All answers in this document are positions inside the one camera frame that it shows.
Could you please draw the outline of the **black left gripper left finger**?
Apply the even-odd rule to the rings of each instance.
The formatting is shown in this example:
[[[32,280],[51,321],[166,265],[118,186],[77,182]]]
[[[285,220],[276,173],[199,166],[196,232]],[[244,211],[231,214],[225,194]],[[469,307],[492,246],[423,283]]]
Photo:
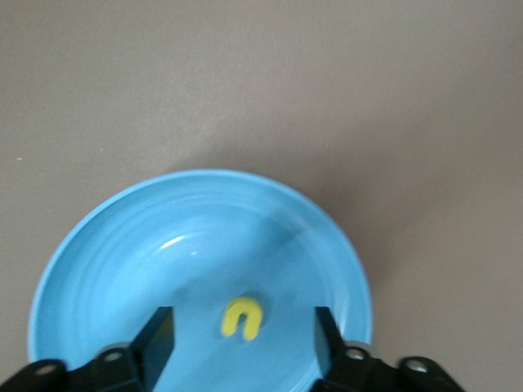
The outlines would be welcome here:
[[[60,359],[32,362],[1,384],[5,392],[151,391],[175,346],[172,307],[160,307],[131,342],[105,347],[73,370]]]

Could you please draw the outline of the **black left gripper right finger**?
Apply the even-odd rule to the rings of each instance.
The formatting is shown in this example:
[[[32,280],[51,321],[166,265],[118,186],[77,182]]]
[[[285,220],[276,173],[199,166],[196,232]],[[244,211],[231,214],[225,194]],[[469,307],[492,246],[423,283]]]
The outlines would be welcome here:
[[[437,362],[404,357],[395,366],[372,347],[345,341],[327,307],[315,309],[315,352],[320,377],[312,391],[460,391],[462,386]]]

